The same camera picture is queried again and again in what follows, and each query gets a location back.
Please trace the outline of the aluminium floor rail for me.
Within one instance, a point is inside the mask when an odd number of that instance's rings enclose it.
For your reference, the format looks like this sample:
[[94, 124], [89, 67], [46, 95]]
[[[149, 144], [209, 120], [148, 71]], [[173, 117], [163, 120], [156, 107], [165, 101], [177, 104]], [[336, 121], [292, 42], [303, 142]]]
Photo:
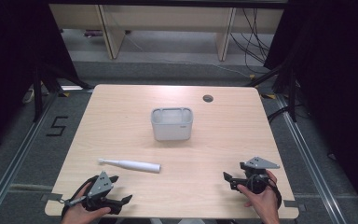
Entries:
[[25, 135], [23, 141], [21, 142], [21, 145], [18, 148], [16, 154], [11, 160], [9, 166], [6, 168], [3, 176], [0, 178], [0, 206], [5, 199], [14, 178], [17, 176], [18, 171], [20, 170], [26, 156], [28, 155], [31, 146], [36, 139], [38, 133], [40, 132], [41, 127], [45, 122], [45, 118], [48, 115], [48, 112], [51, 109], [53, 103], [56, 101], [57, 97], [57, 93], [51, 93], [47, 97], [46, 102], [44, 102], [44, 105], [42, 107], [41, 115], [36, 121], [32, 123], [28, 133]]
[[283, 117], [289, 128], [291, 135], [293, 136], [296, 146], [301, 154], [303, 161], [310, 173], [310, 177], [317, 189], [320, 198], [324, 204], [324, 207], [330, 216], [333, 224], [348, 224], [346, 218], [343, 216], [342, 210], [337, 202], [332, 190], [327, 185], [324, 175], [322, 174], [316, 160], [313, 158], [310, 148], [300, 131], [297, 122], [293, 120], [293, 117], [289, 114], [289, 104], [284, 100], [284, 97], [280, 94], [277, 95], [277, 101], [280, 109], [285, 109]]

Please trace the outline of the black metal stand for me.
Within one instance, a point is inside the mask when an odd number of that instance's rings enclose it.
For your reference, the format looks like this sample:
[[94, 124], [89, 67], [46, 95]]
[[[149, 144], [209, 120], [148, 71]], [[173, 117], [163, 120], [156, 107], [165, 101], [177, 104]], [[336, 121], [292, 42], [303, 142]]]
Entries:
[[296, 74], [292, 69], [290, 72], [288, 113], [293, 122], [296, 122]]
[[34, 121], [38, 121], [43, 112], [41, 77], [39, 68], [34, 68]]

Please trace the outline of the grey plastic storage box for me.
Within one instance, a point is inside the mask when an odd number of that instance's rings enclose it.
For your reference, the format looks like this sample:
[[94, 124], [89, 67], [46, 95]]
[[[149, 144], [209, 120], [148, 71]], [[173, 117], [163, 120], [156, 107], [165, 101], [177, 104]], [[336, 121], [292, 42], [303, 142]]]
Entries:
[[181, 141], [191, 137], [193, 112], [190, 108], [155, 108], [151, 112], [150, 121], [158, 141]]

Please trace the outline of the white electric toothbrush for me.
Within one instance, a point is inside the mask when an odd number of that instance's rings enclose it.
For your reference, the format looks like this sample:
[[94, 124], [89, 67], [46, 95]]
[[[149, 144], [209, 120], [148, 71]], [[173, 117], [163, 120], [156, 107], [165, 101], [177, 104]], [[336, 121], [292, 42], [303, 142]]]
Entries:
[[154, 173], [158, 174], [160, 172], [160, 165], [157, 163], [143, 162], [143, 161], [115, 161], [115, 160], [106, 160], [98, 159], [100, 164], [109, 164], [123, 169], [129, 169], [140, 172]]

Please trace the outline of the black curtain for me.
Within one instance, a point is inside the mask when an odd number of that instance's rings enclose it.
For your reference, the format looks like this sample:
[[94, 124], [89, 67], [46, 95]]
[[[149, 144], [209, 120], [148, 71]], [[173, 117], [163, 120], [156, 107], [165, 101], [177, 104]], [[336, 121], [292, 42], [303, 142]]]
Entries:
[[358, 0], [281, 0], [265, 66], [293, 65], [310, 112], [358, 193]]
[[49, 0], [0, 0], [0, 137], [31, 86], [57, 92], [60, 78], [90, 87], [77, 75]]

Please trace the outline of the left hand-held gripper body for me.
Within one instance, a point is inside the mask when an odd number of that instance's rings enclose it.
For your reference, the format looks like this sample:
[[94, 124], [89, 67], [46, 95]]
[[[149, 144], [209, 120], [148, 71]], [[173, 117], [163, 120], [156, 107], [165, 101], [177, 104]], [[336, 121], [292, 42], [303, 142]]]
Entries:
[[95, 211], [103, 207], [111, 209], [110, 214], [118, 215], [121, 211], [121, 201], [107, 199], [107, 194], [113, 189], [110, 176], [105, 171], [102, 171], [92, 182], [92, 185], [86, 189], [86, 200], [83, 206], [88, 211]]

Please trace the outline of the grey floor tape piece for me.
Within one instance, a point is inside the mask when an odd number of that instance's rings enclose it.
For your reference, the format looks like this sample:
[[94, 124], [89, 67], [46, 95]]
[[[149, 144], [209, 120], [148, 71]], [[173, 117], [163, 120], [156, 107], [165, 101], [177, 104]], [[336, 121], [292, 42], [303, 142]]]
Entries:
[[62, 195], [57, 193], [47, 193], [43, 194], [40, 200], [42, 202], [55, 201], [60, 203], [62, 201]]
[[303, 204], [303, 203], [298, 203], [297, 201], [284, 200], [283, 204], [284, 204], [285, 207], [297, 208], [300, 212], [306, 212], [307, 211], [306, 205]]

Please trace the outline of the person's right hand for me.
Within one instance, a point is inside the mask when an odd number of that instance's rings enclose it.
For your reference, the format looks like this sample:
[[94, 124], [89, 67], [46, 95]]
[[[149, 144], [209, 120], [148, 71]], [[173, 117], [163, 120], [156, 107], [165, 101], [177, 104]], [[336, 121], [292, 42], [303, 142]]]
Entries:
[[243, 185], [238, 185], [238, 190], [248, 199], [244, 207], [253, 207], [264, 224], [280, 224], [278, 199], [272, 187], [267, 186], [260, 194], [252, 193]]

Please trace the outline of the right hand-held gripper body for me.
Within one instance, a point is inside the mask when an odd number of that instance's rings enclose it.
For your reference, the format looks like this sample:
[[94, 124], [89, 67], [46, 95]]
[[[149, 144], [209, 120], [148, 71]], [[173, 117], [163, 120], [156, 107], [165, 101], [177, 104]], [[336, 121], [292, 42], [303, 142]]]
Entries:
[[252, 193], [260, 194], [269, 183], [267, 169], [279, 169], [280, 165], [260, 157], [253, 157], [248, 161], [242, 161], [240, 168], [244, 171], [246, 178], [234, 178], [233, 184], [243, 185]]

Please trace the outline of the person's left hand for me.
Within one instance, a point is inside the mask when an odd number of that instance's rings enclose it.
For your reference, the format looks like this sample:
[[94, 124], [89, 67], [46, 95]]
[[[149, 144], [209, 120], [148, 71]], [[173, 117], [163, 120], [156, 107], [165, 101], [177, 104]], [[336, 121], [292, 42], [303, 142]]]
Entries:
[[70, 207], [61, 220], [61, 224], [90, 224], [95, 219], [109, 214], [111, 209], [103, 207], [95, 211], [88, 211], [81, 203]]

